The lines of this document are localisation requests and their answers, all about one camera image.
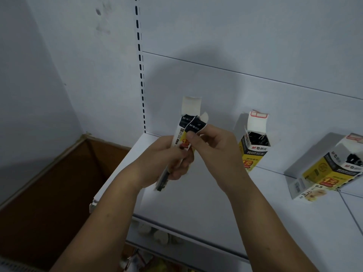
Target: wall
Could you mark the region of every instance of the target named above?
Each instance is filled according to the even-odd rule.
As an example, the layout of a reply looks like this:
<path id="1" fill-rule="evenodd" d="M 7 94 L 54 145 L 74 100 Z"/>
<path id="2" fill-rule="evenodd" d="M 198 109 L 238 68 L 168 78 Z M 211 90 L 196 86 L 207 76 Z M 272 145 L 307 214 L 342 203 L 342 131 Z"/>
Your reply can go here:
<path id="1" fill-rule="evenodd" d="M 143 133 L 135 1 L 27 2 L 83 131 L 133 146 Z"/>
<path id="2" fill-rule="evenodd" d="M 0 204 L 82 129 L 25 0 L 0 0 Z"/>

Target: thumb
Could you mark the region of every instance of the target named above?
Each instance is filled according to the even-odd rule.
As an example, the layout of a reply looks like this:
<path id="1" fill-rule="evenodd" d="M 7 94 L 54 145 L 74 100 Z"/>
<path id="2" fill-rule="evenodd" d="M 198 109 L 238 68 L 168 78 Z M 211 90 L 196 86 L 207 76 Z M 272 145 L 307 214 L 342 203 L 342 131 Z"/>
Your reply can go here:
<path id="1" fill-rule="evenodd" d="M 190 144 L 198 151 L 200 156 L 204 158 L 211 147 L 204 140 L 192 131 L 187 133 L 187 139 Z"/>
<path id="2" fill-rule="evenodd" d="M 174 160 L 180 160 L 187 156 L 187 151 L 179 147 L 171 147 L 158 153 L 158 160 L 165 166 Z"/>

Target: forearm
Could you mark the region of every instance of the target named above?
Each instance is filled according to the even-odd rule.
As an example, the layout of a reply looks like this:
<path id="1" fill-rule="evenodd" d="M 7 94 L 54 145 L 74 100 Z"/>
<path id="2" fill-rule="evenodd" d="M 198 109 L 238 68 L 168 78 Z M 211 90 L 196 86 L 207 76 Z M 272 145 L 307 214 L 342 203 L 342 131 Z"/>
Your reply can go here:
<path id="1" fill-rule="evenodd" d="M 227 196 L 254 271 L 317 271 L 250 179 Z"/>
<path id="2" fill-rule="evenodd" d="M 113 180 L 52 271 L 115 271 L 139 190 L 125 168 Z"/>

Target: person's left hand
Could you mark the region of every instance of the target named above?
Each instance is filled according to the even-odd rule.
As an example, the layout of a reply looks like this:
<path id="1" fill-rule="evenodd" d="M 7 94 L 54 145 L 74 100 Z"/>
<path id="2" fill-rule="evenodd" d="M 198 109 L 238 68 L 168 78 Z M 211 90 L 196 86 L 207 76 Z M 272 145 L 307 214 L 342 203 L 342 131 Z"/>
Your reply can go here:
<path id="1" fill-rule="evenodd" d="M 189 165 L 194 161 L 194 153 L 190 148 L 188 151 L 178 147 L 170 148 L 173 136 L 162 136 L 151 144 L 133 163 L 126 169 L 136 176 L 130 181 L 138 189 L 146 188 L 155 183 L 167 165 L 172 164 L 169 179 L 177 180 L 186 174 Z M 177 168 L 173 164 L 183 162 Z"/>

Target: person's right hand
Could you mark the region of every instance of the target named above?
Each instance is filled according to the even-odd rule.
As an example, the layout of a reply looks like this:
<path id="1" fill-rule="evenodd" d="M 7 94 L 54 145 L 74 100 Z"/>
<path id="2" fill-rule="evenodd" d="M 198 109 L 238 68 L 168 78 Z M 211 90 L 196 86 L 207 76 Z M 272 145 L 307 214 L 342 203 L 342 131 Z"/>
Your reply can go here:
<path id="1" fill-rule="evenodd" d="M 232 132 L 208 124 L 198 134 L 202 136 L 189 131 L 187 139 L 225 193 L 232 192 L 249 179 Z"/>

